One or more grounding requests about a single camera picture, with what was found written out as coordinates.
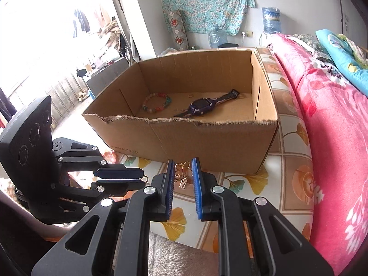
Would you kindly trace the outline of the white fluffy towel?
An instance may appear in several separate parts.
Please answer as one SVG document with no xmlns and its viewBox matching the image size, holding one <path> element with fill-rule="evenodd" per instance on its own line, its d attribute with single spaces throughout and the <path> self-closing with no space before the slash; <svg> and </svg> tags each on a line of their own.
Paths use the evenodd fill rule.
<svg viewBox="0 0 368 276">
<path fill-rule="evenodd" d="M 150 233 L 148 275 L 219 275 L 218 255 Z"/>
</svg>

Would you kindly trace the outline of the gold dangling earring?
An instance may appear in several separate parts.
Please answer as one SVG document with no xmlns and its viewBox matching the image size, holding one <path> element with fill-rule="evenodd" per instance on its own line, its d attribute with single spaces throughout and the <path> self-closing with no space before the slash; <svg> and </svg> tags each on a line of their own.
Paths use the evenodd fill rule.
<svg viewBox="0 0 368 276">
<path fill-rule="evenodd" d="M 192 181 L 193 172 L 189 161 L 175 165 L 174 182 L 178 183 L 180 189 L 185 189 Z"/>
</svg>

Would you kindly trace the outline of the patterned rolled cushion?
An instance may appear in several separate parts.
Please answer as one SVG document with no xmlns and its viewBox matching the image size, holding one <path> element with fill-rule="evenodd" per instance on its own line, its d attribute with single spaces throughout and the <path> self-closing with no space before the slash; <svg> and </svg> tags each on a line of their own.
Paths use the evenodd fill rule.
<svg viewBox="0 0 368 276">
<path fill-rule="evenodd" d="M 167 11 L 167 17 L 176 50 L 187 51 L 189 49 L 188 38 L 180 10 Z"/>
</svg>

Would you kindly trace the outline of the dark grey cabinet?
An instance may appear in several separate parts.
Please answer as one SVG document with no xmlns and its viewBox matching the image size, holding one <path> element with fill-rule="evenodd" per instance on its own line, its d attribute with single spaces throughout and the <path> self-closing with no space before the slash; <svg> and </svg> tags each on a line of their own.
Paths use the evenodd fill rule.
<svg viewBox="0 0 368 276">
<path fill-rule="evenodd" d="M 109 86 L 120 74 L 129 68 L 126 58 L 117 59 L 114 63 L 93 73 L 87 81 L 91 97 L 96 98 L 107 86 Z"/>
</svg>

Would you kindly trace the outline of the blue water bottle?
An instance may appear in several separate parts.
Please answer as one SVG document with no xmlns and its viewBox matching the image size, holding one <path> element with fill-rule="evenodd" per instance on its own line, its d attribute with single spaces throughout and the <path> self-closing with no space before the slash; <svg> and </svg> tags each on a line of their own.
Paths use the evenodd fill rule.
<svg viewBox="0 0 368 276">
<path fill-rule="evenodd" d="M 274 34 L 281 32 L 281 12 L 278 8 L 262 8 L 263 13 L 263 32 Z"/>
</svg>

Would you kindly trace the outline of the ginkgo patterned table cover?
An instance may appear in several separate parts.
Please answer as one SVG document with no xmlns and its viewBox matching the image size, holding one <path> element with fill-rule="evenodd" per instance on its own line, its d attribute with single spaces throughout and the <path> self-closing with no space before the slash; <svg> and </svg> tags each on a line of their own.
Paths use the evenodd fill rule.
<svg viewBox="0 0 368 276">
<path fill-rule="evenodd" d="M 267 50 L 257 50 L 270 80 L 279 120 L 270 150 L 254 175 L 202 169 L 213 173 L 220 185 L 242 198 L 267 198 L 299 231 L 309 231 L 313 220 L 314 177 L 306 127 L 281 68 Z M 126 165 L 136 164 L 149 175 L 159 170 L 159 163 L 165 163 L 125 155 Z"/>
</svg>

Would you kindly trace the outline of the pink floral blanket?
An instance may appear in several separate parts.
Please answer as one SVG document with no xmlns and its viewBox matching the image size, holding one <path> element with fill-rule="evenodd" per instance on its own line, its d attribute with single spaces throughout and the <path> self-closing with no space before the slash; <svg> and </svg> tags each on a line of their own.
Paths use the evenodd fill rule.
<svg viewBox="0 0 368 276">
<path fill-rule="evenodd" d="M 267 46 L 300 106 L 314 169 L 311 244 L 336 275 L 367 274 L 367 97 L 291 36 Z"/>
</svg>

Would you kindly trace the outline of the brown cardboard box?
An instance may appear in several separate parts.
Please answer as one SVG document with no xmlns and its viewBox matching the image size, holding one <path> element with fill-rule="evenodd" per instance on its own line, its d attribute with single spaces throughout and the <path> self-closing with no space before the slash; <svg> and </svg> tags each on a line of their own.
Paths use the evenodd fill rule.
<svg viewBox="0 0 368 276">
<path fill-rule="evenodd" d="M 279 127 L 257 49 L 186 51 L 135 63 L 83 117 L 113 150 L 254 175 Z"/>
</svg>

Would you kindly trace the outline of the blue patterned quilt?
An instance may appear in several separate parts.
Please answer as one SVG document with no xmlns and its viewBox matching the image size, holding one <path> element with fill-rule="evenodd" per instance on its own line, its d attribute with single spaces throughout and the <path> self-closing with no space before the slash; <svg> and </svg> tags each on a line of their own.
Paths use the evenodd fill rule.
<svg viewBox="0 0 368 276">
<path fill-rule="evenodd" d="M 316 31 L 319 42 L 324 46 L 338 70 L 358 90 L 367 96 L 367 68 L 354 58 L 349 44 L 328 29 Z"/>
</svg>

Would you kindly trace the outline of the white water dispenser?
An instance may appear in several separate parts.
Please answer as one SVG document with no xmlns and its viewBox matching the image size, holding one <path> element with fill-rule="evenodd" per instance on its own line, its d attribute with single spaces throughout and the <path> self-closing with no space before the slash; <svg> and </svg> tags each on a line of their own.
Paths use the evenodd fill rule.
<svg viewBox="0 0 368 276">
<path fill-rule="evenodd" d="M 274 33 L 263 32 L 261 36 L 259 37 L 259 41 L 258 41 L 259 46 L 273 49 L 273 42 L 277 35 L 278 35 L 277 32 L 274 32 Z"/>
</svg>

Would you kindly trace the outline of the black smart watch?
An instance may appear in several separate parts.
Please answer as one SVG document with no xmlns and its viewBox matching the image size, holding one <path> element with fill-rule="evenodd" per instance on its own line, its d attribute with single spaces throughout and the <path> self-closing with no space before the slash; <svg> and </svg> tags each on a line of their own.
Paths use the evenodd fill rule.
<svg viewBox="0 0 368 276">
<path fill-rule="evenodd" d="M 233 89 L 227 94 L 224 94 L 217 98 L 200 98 L 193 101 L 187 110 L 175 115 L 176 118 L 189 118 L 195 116 L 202 116 L 214 110 L 216 106 L 228 102 L 230 100 L 235 100 L 239 96 L 239 91 Z"/>
</svg>

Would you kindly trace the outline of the empty clear water jug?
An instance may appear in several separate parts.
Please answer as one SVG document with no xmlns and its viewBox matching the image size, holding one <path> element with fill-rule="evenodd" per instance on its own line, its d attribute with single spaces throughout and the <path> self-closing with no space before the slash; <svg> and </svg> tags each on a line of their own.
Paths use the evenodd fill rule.
<svg viewBox="0 0 368 276">
<path fill-rule="evenodd" d="M 223 44 L 227 44 L 227 33 L 221 29 L 215 29 L 208 33 L 208 41 L 212 49 L 217 49 Z"/>
</svg>

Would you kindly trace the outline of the teal floral hanging cloth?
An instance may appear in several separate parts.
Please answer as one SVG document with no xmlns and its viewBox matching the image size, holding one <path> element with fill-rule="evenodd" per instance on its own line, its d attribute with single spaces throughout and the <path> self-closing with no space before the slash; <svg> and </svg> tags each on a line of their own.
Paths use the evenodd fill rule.
<svg viewBox="0 0 368 276">
<path fill-rule="evenodd" d="M 239 33 L 247 10 L 255 7 L 255 0 L 162 0 L 168 26 L 168 15 L 179 11 L 185 31 L 197 34 L 220 29 L 229 36 L 235 36 Z"/>
</svg>

